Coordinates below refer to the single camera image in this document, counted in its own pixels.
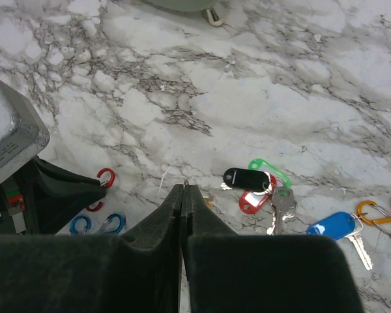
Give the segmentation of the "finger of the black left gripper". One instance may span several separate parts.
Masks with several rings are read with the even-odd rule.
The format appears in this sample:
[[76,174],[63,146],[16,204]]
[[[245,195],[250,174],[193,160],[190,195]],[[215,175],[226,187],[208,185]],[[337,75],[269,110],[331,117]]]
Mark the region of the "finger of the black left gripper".
[[64,170],[37,156],[25,165],[28,234],[56,234],[80,211],[107,194],[96,179]]

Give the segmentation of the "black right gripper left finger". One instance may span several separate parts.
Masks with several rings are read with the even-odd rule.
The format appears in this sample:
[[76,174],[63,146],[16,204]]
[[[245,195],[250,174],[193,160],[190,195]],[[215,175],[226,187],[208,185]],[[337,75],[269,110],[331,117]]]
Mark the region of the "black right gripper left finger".
[[0,235],[0,312],[178,312],[183,195],[123,235]]

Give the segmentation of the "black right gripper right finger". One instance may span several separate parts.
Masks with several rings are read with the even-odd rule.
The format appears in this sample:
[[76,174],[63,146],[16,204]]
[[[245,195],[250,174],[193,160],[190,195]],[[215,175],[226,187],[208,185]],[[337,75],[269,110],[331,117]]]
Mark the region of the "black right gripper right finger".
[[316,235],[239,235],[184,185],[181,247],[192,312],[362,312],[341,248]]

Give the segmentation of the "light blue S carabiner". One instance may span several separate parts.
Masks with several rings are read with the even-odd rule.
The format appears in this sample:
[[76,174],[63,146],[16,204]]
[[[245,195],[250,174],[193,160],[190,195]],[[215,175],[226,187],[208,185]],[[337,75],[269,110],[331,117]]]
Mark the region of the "light blue S carabiner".
[[122,232],[125,226],[126,217],[119,213],[112,213],[102,223],[101,227],[97,231],[97,234],[118,235]]

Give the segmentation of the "red S carabiner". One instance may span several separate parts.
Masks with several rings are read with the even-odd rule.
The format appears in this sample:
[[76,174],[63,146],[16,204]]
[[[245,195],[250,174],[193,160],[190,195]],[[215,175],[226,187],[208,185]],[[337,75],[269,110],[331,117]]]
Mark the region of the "red S carabiner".
[[[96,175],[96,177],[100,180],[100,186],[104,188],[111,188],[116,174],[111,168],[102,168]],[[87,206],[85,209],[88,212],[97,212],[104,206],[104,203],[100,200],[92,205]]]

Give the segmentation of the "small red key tag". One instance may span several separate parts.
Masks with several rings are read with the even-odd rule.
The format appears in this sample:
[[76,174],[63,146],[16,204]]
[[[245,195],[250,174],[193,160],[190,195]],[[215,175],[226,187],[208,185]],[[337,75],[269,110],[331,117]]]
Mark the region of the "small red key tag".
[[262,208],[265,202],[272,197],[272,193],[278,183],[275,176],[270,174],[269,177],[270,186],[264,193],[256,194],[255,192],[246,191],[240,197],[239,208],[243,213],[248,215],[255,214],[258,210],[260,210],[260,208]]

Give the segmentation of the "green key tag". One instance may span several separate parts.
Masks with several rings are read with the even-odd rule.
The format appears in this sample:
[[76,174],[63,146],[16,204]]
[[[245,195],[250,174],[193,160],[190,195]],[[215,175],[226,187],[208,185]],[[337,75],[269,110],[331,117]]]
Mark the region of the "green key tag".
[[284,172],[282,172],[266,160],[263,160],[261,158],[254,159],[248,164],[248,168],[250,170],[268,172],[276,178],[277,182],[279,182],[281,186],[284,186],[285,188],[291,188],[290,178],[288,178],[288,176]]

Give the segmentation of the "blue key tag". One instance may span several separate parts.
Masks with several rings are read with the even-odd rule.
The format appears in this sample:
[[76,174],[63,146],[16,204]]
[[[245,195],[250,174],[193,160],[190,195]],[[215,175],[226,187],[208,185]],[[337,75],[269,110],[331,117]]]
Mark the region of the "blue key tag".
[[364,225],[357,215],[340,211],[310,225],[306,235],[323,235],[335,241],[347,238],[353,244],[365,269],[371,271],[373,262],[364,247],[361,236],[363,229]]

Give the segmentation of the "yellow key tag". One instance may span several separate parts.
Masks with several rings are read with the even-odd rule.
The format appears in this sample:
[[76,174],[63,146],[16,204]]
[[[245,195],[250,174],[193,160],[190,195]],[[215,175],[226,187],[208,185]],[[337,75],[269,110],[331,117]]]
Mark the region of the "yellow key tag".
[[214,205],[212,204],[213,199],[210,197],[204,197],[205,203],[210,209],[214,209]]

